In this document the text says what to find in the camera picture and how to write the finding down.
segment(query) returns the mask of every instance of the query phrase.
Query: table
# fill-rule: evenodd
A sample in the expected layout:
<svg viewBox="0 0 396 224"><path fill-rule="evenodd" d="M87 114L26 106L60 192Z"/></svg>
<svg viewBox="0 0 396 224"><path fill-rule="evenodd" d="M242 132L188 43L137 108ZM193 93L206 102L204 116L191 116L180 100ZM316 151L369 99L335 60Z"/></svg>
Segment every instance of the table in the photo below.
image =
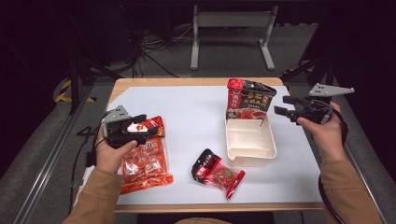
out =
<svg viewBox="0 0 396 224"><path fill-rule="evenodd" d="M282 95L288 94L279 78L274 77L245 77L247 80L259 81L263 84L273 86L278 91L272 105L283 105ZM228 78L123 78L116 82L114 90L109 99L109 109L118 104L123 105L131 116L141 113L142 110L150 111L153 107L141 108L141 104L149 104L147 99L155 101L155 94L147 99L137 100L137 95L144 96L147 92L154 92L161 88L163 95L169 92L185 92L186 89L198 92L224 92L224 97L217 96L214 99L194 102L197 108L201 104L216 105L227 99L226 84ZM134 109L128 102L133 102ZM233 197L227 201L225 195L218 189L209 189L195 182L191 177L191 167L194 161L205 147L211 148L216 154L226 159L225 153L225 128L222 115L216 114L206 125L219 129L220 132L199 132L201 119L207 118L207 113L201 111L202 117L194 117L195 127L191 133L188 129L180 130L186 124L184 118L179 118L180 123L172 122L169 108L173 101L169 100L162 105L156 101L155 108L163 116L165 124L165 144L169 162L169 173L174 176L174 183L140 190L130 194L121 195L116 205L119 213L175 213L175 212L242 212L242 211L277 211L277 210L305 210L321 209L322 200L318 194L318 164L313 156L311 148L306 140L303 129L289 122L288 119L274 114L273 107L270 108L268 116L272 125L274 139L276 142L277 155L264 167L244 167L247 173L238 186ZM195 141L186 147L186 143L177 139L177 135L183 138L205 139Z"/></svg>

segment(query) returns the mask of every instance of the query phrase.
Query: brown sleeve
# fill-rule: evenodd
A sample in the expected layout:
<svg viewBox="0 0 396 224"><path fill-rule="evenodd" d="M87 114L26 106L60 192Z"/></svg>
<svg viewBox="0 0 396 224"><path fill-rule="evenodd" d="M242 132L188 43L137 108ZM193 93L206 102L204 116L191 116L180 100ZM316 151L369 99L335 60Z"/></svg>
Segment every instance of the brown sleeve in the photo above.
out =
<svg viewBox="0 0 396 224"><path fill-rule="evenodd" d="M349 161L323 163L320 176L330 204L345 223L382 223L374 201ZM326 223L337 223L327 208L324 215Z"/></svg>
<svg viewBox="0 0 396 224"><path fill-rule="evenodd" d="M113 223L114 209L120 196L122 176L95 167L67 223Z"/></svg>

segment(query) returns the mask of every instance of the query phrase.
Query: open white container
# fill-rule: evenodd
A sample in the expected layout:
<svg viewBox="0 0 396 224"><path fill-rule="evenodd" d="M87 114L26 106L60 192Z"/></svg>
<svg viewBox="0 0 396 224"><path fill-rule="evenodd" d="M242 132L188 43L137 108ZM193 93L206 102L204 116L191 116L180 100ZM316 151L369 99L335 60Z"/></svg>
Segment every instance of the open white container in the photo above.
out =
<svg viewBox="0 0 396 224"><path fill-rule="evenodd" d="M227 119L227 154L234 166L264 166L276 156L268 116L264 119Z"/></svg>

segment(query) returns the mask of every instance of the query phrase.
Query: gray carpet floor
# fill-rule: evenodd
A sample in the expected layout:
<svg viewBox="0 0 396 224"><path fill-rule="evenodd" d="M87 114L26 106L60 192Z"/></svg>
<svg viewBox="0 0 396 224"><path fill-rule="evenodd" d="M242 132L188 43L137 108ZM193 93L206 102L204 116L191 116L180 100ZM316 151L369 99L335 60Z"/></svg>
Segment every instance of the gray carpet floor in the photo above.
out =
<svg viewBox="0 0 396 224"><path fill-rule="evenodd" d="M273 30L269 50L276 69L268 71L258 45L260 30L246 29L242 34L235 34L221 29L202 31L200 35L200 61L196 71L190 70L191 34L186 39L171 45L164 50L148 52L153 59L168 71L179 77L281 77L286 69L297 66L303 51L316 29L315 24L299 26L276 26ZM122 66L114 63L112 67ZM135 66L139 77L171 77L151 59L139 58ZM132 77L132 70L121 74ZM291 95L307 95L306 75L302 74L287 82ZM46 186L38 196L39 200L32 205L31 213L25 223L61 223L68 214L69 186L73 163L84 136L78 135L87 126L94 127L106 109L108 97L112 92L114 80L98 76L92 87L80 87L95 97L94 103L83 103L79 112L70 116L71 105L58 103L42 124L36 129L25 144L21 153L9 167L0 181L0 223L12 223L20 212L26 197L35 183L37 175L45 165L49 154L64 133L64 125L73 117L75 120L64 139L62 154L59 155L53 172L47 176ZM375 155L370 142L356 120L353 111L343 96L334 97L341 105L346 122L349 124L349 135L346 149L351 152L351 159L358 164L358 170L372 192L380 208L385 223L395 223L396 195L395 183L385 171ZM307 134L313 153L320 163L318 149ZM84 146L77 161L76 179L84 174L85 153L90 149L91 141ZM286 223L323 223L321 211L278 211L274 212L276 224ZM116 223L136 223L136 214L116 214Z"/></svg>

